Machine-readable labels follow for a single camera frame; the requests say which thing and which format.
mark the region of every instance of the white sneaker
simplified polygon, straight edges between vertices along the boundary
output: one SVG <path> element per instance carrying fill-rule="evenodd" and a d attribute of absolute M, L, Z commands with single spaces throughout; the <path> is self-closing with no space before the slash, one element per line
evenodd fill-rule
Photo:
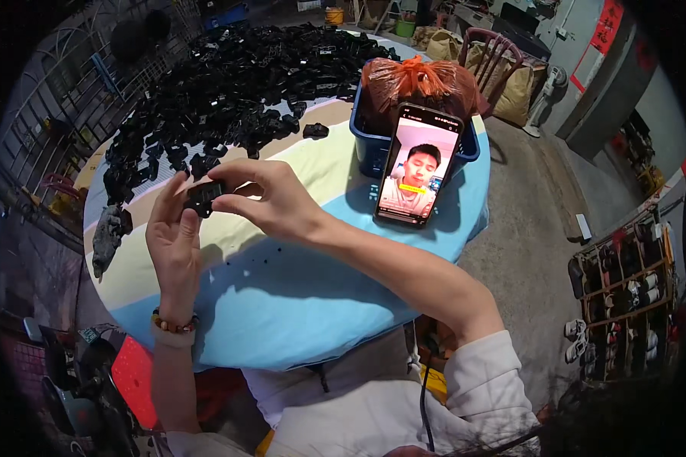
<path fill-rule="evenodd" d="M 586 350 L 587 338 L 585 337 L 585 333 L 582 332 L 581 334 L 577 335 L 576 341 L 567 348 L 567 351 L 564 352 L 564 361 L 567 363 L 573 363 L 580 358 Z"/>
<path fill-rule="evenodd" d="M 584 335 L 587 330 L 587 323 L 581 319 L 570 320 L 564 324 L 564 336 L 569 341 L 576 341 L 579 335 Z"/>
<path fill-rule="evenodd" d="M 653 361 L 656 359 L 656 357 L 659 356 L 659 348 L 654 347 L 650 351 L 645 352 L 645 360 L 646 361 Z"/>
<path fill-rule="evenodd" d="M 652 330 L 648 331 L 648 347 L 646 347 L 645 352 L 650 352 L 654 350 L 659 345 L 659 336 Z"/>

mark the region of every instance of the round table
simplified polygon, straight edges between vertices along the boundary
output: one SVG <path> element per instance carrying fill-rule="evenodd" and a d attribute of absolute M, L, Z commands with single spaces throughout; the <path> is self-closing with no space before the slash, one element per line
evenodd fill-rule
<path fill-rule="evenodd" d="M 372 38 L 386 48 L 394 47 L 403 59 L 418 52 Z M 330 128 L 329 136 L 313 141 L 303 139 L 302 132 L 292 134 L 266 145 L 260 159 L 290 163 L 313 198 L 337 218 L 456 262 L 465 243 L 488 222 L 490 150 L 480 116 L 473 118 L 479 158 L 442 188 L 426 228 L 408 230 L 372 220 L 379 181 L 358 171 L 354 137 L 348 127 L 353 104 L 316 99 L 308 105 L 301 127 L 320 122 Z M 285 104 L 272 108 L 288 112 Z M 110 143 L 100 146 L 97 153 Z M 201 150 L 201 145 L 190 148 L 189 157 Z M 243 149 L 229 148 L 222 161 L 245 156 Z M 84 246 L 90 271 L 94 231 L 107 202 L 102 181 L 106 169 L 102 158 L 85 206 Z M 99 297 L 118 324 L 150 348 L 150 315 L 158 306 L 159 287 L 145 229 L 155 198 L 172 175 L 163 157 L 158 178 L 135 189 L 135 198 L 124 206 L 132 214 L 134 230 L 123 237 L 101 282 L 92 277 Z M 267 238 L 240 216 L 212 214 L 201 224 L 200 239 L 204 269 L 195 302 L 200 317 L 194 346 L 197 369 L 228 366 L 283 371 L 319 363 L 418 316 L 357 270 L 316 251 Z"/>

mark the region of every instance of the metal railing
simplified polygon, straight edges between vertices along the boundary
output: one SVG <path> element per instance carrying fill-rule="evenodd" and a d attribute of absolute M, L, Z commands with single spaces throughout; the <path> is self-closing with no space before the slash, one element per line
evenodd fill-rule
<path fill-rule="evenodd" d="M 129 18 L 142 22 L 151 10 L 168 14 L 170 35 L 136 64 L 120 64 L 110 50 L 112 29 Z M 56 29 L 47 37 L 45 41 L 52 44 L 49 50 L 36 50 L 28 65 L 42 68 L 44 76 L 23 73 L 18 80 L 21 102 L 15 109 L 8 107 L 0 137 L 0 198 L 28 222 L 80 253 L 82 203 L 59 195 L 45 186 L 44 179 L 76 178 L 147 88 L 175 62 L 188 57 L 189 42 L 202 32 L 193 0 L 144 0 L 125 10 L 121 1 L 116 5 L 104 0 L 92 14 L 82 16 L 79 26 Z M 24 96 L 26 80 L 34 86 Z"/>

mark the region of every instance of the license plate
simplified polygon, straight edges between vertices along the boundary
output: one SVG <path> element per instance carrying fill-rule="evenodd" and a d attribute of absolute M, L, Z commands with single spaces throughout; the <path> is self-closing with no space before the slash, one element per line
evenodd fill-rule
<path fill-rule="evenodd" d="M 84 330 L 79 330 L 79 334 L 87 343 L 91 344 L 95 339 L 99 338 L 93 328 L 85 328 Z"/>

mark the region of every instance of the red chair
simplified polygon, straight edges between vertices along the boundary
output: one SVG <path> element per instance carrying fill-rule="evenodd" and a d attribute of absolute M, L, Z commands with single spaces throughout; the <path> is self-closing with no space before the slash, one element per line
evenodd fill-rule
<path fill-rule="evenodd" d="M 63 192 L 76 200 L 82 200 L 81 193 L 74 189 L 74 182 L 71 178 L 66 178 L 58 173 L 48 173 L 44 176 L 43 181 L 41 181 L 41 187 L 54 189 L 55 191 Z"/>
<path fill-rule="evenodd" d="M 462 51 L 460 51 L 460 57 L 457 59 L 461 67 L 465 66 L 465 59 L 467 58 L 468 51 L 473 46 L 473 40 L 482 41 L 485 43 L 483 48 L 483 59 L 478 62 L 478 66 L 473 72 L 473 74 L 476 76 L 476 82 L 478 83 L 481 93 L 483 93 L 483 89 L 487 87 L 490 78 L 493 76 L 493 70 L 495 70 L 496 65 L 498 65 L 500 58 L 503 57 L 503 53 L 506 50 L 510 50 L 513 54 L 513 57 L 516 59 L 516 63 L 512 64 L 511 68 L 507 72 L 503 73 L 503 75 L 500 77 L 500 80 L 490 91 L 490 95 L 487 98 L 488 106 L 485 111 L 481 111 L 483 118 L 486 118 L 493 114 L 493 108 L 495 108 L 495 104 L 498 102 L 498 99 L 505 89 L 506 81 L 508 81 L 508 78 L 511 77 L 513 72 L 521 67 L 524 57 L 521 55 L 521 51 L 518 49 L 518 46 L 513 44 L 513 41 L 503 37 L 503 35 L 493 32 L 492 30 L 470 27 L 465 32 L 465 38 L 463 39 L 462 43 Z"/>

